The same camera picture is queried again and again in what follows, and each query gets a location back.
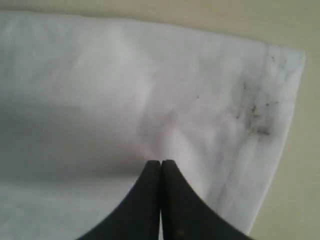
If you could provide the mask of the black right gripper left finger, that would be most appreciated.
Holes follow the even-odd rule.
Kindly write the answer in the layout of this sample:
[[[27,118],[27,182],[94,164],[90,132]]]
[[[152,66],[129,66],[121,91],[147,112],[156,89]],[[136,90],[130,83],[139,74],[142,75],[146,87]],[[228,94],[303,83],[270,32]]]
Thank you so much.
[[[160,162],[149,160],[120,204],[80,240],[157,240]]]

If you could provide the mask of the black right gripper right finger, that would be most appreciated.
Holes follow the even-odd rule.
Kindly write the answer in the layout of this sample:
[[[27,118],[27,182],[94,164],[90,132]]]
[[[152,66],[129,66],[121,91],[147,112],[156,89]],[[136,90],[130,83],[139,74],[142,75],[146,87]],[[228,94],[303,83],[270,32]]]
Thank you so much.
[[[246,240],[195,193],[173,160],[161,164],[161,221],[164,240]]]

